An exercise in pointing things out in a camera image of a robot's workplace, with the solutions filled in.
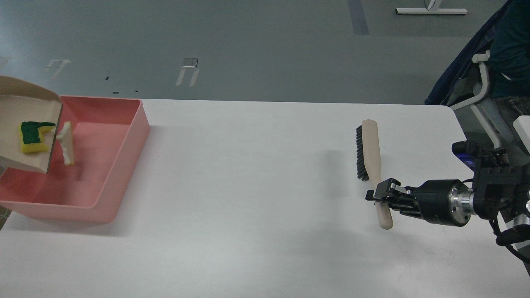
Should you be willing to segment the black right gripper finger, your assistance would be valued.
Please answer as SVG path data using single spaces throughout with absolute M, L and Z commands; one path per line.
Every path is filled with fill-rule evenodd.
M 391 210 L 401 215 L 416 216 L 417 199 L 413 194 L 415 190 L 415 187 L 402 187 L 398 180 L 389 178 L 379 183 L 376 189 L 368 190 L 365 200 L 385 203 Z

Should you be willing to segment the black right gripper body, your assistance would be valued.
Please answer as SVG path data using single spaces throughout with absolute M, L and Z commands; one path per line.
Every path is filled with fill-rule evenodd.
M 475 215 L 473 190 L 460 180 L 429 180 L 414 188 L 419 215 L 430 224 L 462 227 Z

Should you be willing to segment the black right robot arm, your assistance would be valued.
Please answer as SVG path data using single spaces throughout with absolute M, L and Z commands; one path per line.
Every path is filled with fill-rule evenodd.
M 529 268 L 529 165 L 510 166 L 502 147 L 487 151 L 472 141 L 452 145 L 452 153 L 474 173 L 466 181 L 428 180 L 419 187 L 403 187 L 389 178 L 366 192 L 365 200 L 386 203 L 401 215 L 431 224 L 466 225 L 472 216 L 488 221 L 496 244 Z

